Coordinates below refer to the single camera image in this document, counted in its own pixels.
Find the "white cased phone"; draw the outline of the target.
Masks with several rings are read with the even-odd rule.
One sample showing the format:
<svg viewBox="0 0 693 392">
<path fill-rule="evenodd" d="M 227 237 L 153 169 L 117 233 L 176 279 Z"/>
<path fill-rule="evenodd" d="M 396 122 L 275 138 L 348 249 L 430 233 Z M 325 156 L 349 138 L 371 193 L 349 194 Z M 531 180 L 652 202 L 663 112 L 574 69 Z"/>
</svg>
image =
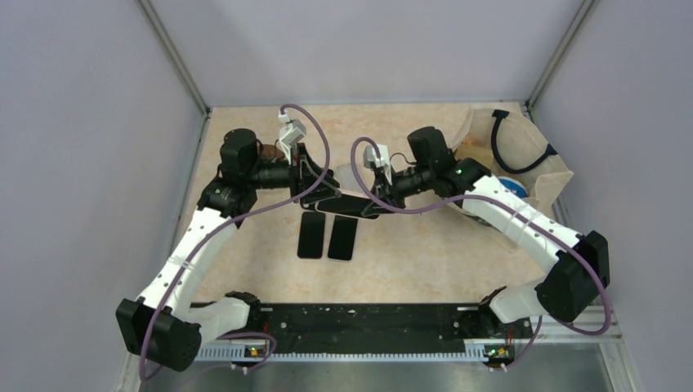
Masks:
<svg viewBox="0 0 693 392">
<path fill-rule="evenodd" d="M 354 219 L 377 219 L 380 212 L 377 204 L 369 198 L 361 198 L 350 194 L 342 194 L 337 198 L 318 202 L 315 209 L 318 212 L 330 213 Z"/>
</svg>

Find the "white phone case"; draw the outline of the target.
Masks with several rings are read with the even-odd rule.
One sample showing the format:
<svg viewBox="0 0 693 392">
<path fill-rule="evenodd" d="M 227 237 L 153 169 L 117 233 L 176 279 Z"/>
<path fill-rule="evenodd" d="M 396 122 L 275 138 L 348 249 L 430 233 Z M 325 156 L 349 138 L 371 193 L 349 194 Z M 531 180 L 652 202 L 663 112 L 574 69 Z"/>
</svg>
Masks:
<svg viewBox="0 0 693 392">
<path fill-rule="evenodd" d="M 354 172 L 352 171 L 350 163 L 338 165 L 335 170 L 335 174 L 337 175 L 340 189 L 344 194 L 350 194 L 356 197 L 364 196 L 364 193 L 355 178 Z"/>
</svg>

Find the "black smartphone silver edge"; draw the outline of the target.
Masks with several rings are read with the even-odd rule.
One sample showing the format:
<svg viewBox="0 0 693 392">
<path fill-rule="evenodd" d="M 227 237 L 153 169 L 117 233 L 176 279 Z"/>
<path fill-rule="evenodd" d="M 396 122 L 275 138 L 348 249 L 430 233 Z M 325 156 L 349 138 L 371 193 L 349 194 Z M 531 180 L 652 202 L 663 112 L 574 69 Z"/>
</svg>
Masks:
<svg viewBox="0 0 693 392">
<path fill-rule="evenodd" d="M 354 253 L 358 220 L 335 216 L 330 235 L 327 257 L 332 261 L 350 262 Z"/>
</svg>

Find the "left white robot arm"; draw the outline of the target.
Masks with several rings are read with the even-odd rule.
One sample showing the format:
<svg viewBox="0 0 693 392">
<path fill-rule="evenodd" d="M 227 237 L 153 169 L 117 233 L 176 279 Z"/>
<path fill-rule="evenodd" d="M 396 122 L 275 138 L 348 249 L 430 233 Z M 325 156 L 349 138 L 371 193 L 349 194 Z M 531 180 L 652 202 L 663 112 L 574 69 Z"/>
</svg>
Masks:
<svg viewBox="0 0 693 392">
<path fill-rule="evenodd" d="M 248 338 L 261 330 L 262 316 L 251 308 L 255 299 L 248 293 L 230 293 L 199 308 L 192 302 L 224 244 L 246 219 L 271 210 L 254 209 L 259 189 L 289 189 L 295 203 L 324 183 L 329 166 L 310 159 L 305 136 L 297 125 L 281 127 L 278 146 L 285 159 L 280 161 L 262 157 L 254 131 L 225 135 L 216 175 L 203 189 L 181 241 L 137 298 L 122 300 L 116 309 L 127 350 L 140 358 L 143 381 L 153 377 L 148 362 L 182 372 L 201 346 L 227 332 Z"/>
</svg>

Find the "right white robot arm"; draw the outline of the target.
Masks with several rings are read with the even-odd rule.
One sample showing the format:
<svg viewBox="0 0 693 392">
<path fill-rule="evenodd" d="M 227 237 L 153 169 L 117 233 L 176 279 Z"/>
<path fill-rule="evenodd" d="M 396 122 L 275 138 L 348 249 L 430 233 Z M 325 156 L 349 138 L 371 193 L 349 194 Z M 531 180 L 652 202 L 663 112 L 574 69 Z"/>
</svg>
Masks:
<svg viewBox="0 0 693 392">
<path fill-rule="evenodd" d="M 487 298 L 479 314 L 481 330 L 502 336 L 512 322 L 548 315 L 574 329 L 574 322 L 596 299 L 601 299 L 604 324 L 611 323 L 609 244 L 593 230 L 568 228 L 513 194 L 488 168 L 473 158 L 456 159 L 442 132 L 424 127 L 408 137 L 416 163 L 391 171 L 385 145 L 367 136 L 357 138 L 350 155 L 365 144 L 364 164 L 374 174 L 366 185 L 356 167 L 359 187 L 382 212 L 420 215 L 448 204 L 481 219 L 532 257 L 544 276 L 519 286 L 502 287 Z"/>
</svg>

